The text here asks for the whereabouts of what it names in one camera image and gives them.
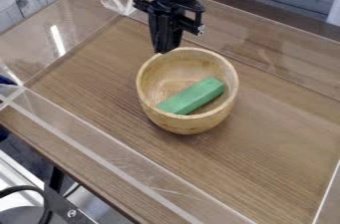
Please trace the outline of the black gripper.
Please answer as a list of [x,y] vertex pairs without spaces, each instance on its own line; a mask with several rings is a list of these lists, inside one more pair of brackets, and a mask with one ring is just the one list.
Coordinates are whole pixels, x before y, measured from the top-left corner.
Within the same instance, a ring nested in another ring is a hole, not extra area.
[[156,53],[174,50],[183,31],[202,33],[203,5],[196,0],[134,0],[135,8],[150,15],[150,28]]

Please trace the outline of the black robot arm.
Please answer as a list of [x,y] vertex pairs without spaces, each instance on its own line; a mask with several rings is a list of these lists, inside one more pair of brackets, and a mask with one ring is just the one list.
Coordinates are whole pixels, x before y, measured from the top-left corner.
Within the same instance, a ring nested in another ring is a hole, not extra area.
[[135,8],[150,16],[150,30],[156,53],[166,54],[180,45],[183,32],[203,31],[204,6],[196,0],[134,0]]

